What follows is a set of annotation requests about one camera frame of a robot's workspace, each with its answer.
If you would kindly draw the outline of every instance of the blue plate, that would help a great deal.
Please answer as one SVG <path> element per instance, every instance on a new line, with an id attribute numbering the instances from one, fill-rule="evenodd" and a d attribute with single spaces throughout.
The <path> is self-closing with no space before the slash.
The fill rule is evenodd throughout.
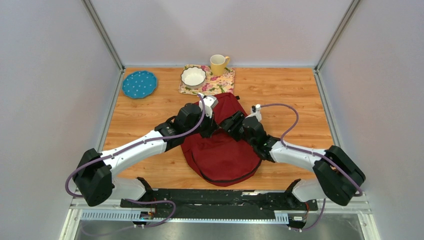
<path id="1" fill-rule="evenodd" d="M 128 75 L 122 84 L 122 91 L 132 99 L 143 99 L 156 89 L 158 80 L 149 71 L 136 71 Z"/>

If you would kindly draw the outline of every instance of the bag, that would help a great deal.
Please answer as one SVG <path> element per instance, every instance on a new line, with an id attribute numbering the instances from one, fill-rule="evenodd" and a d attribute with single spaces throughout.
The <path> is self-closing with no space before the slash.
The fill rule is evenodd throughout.
<path id="1" fill-rule="evenodd" d="M 218 104 L 213 112 L 217 124 L 237 111 L 247 116 L 232 93 L 220 93 L 215 97 Z M 188 136 L 181 148 L 188 165 L 207 182 L 220 187 L 250 178 L 262 162 L 246 141 L 235 141 L 222 129 L 210 138 L 202 138 L 199 133 Z"/>

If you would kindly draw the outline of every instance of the mug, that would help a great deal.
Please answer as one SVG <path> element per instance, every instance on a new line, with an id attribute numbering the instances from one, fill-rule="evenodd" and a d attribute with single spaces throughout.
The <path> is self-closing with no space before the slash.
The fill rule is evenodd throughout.
<path id="1" fill-rule="evenodd" d="M 215 76 L 221 76 L 224 74 L 227 64 L 230 62 L 229 56 L 223 56 L 215 54 L 210 57 L 210 70 Z"/>

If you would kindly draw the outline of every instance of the flower pattern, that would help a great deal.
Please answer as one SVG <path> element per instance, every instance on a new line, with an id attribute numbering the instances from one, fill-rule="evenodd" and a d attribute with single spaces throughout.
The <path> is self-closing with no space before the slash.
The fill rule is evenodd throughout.
<path id="1" fill-rule="evenodd" d="M 236 71 L 232 67 L 226 67 L 222 76 L 213 76 L 211 69 L 206 65 L 194 65 L 188 64 L 184 69 L 190 67 L 199 67 L 206 72 L 205 84 L 197 89 L 191 89 L 187 87 L 182 81 L 180 81 L 178 91 L 182 94 L 196 95 L 197 93 L 204 93 L 208 95 L 215 95 L 220 93 L 234 93 L 234 80 Z"/>

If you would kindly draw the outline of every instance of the wooden tabletop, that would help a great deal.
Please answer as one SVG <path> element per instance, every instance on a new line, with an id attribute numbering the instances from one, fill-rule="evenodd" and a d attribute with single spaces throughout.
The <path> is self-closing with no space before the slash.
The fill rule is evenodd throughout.
<path id="1" fill-rule="evenodd" d="M 144 99 L 131 99 L 119 93 L 107 133 L 104 150 L 136 140 L 178 113 L 186 103 L 199 101 L 195 95 L 178 92 L 182 68 L 127 68 L 125 77 L 147 70 L 158 79 L 154 93 Z M 236 68 L 234 95 L 249 112 L 252 105 L 285 103 L 299 112 L 297 126 L 287 134 L 289 143 L 309 148 L 329 148 L 330 129 L 314 75 L 309 68 Z M 262 124 L 275 137 L 288 129 L 296 115 L 288 108 L 263 108 Z M 285 190 L 295 179 L 314 178 L 302 168 L 263 161 L 256 174 L 246 181 L 218 187 L 204 181 L 186 163 L 180 147 L 149 157 L 123 171 L 119 177 L 143 177 L 153 188 Z"/>

